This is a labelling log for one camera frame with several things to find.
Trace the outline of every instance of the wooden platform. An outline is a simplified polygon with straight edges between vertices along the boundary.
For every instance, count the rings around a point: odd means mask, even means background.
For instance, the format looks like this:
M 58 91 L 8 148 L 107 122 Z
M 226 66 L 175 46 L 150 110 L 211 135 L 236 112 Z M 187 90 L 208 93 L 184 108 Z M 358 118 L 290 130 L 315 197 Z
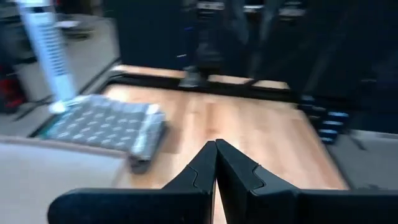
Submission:
M 131 73 L 181 77 L 181 73 L 150 68 L 118 67 Z M 213 76 L 219 82 L 243 78 Z M 258 85 L 287 88 L 283 83 Z M 157 103 L 170 127 L 150 171 L 132 175 L 134 188 L 161 188 L 173 179 L 208 141 L 222 138 L 275 175 L 303 189 L 345 189 L 323 145 L 301 111 L 288 103 L 189 93 L 138 86 L 111 85 L 105 93 L 125 102 Z M 214 224 L 224 224 L 220 195 Z

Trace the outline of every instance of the gray carpet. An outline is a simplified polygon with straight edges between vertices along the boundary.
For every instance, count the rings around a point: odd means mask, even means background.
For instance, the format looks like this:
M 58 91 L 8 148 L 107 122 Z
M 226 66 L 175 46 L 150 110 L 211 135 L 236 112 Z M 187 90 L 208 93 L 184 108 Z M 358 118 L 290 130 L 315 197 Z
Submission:
M 352 189 L 398 190 L 397 139 L 341 135 L 328 151 Z
M 83 41 L 70 40 L 67 46 L 69 64 L 73 70 L 76 88 L 81 90 L 85 85 L 90 84 L 89 89 L 84 93 L 91 93 L 105 82 L 108 77 L 106 73 L 96 82 L 92 83 L 91 81 L 119 55 L 112 22 L 98 18 L 94 25 L 95 32 L 92 38 Z M 38 63 L 20 65 L 18 73 L 30 100 L 39 100 L 51 95 Z M 21 112 L 31 106 L 30 103 L 23 105 Z M 21 112 L 14 115 L 0 114 L 0 127 L 2 127 L 0 134 L 26 137 L 51 117 L 47 106 L 41 106 L 21 120 L 14 121 Z

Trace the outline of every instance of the table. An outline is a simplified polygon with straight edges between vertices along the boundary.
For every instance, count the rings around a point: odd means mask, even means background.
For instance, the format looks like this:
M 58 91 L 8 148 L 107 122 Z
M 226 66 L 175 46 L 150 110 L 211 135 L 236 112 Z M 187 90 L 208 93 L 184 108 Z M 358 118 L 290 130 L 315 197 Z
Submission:
M 172 70 L 121 65 L 114 70 L 183 77 Z M 212 81 L 241 83 L 245 78 L 214 75 Z M 288 88 L 284 83 L 257 85 Z M 157 103 L 165 112 L 168 135 L 144 175 L 130 176 L 133 188 L 162 188 L 208 141 L 223 138 L 275 175 L 303 189 L 346 189 L 323 144 L 292 104 L 128 85 L 110 85 L 104 94 L 130 103 Z M 214 224 L 224 224 L 216 193 Z

